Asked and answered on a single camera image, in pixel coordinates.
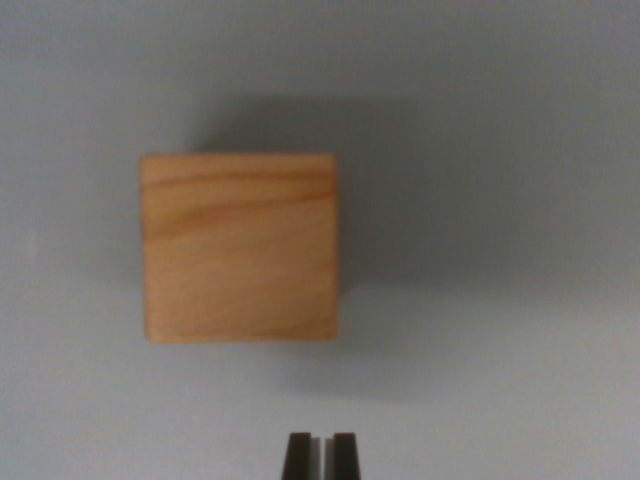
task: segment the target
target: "wooden block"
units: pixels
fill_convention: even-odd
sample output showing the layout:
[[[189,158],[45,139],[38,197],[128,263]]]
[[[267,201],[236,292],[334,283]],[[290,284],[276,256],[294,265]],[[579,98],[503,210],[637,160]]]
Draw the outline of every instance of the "wooden block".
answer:
[[[334,156],[147,155],[140,186],[149,340],[336,338]]]

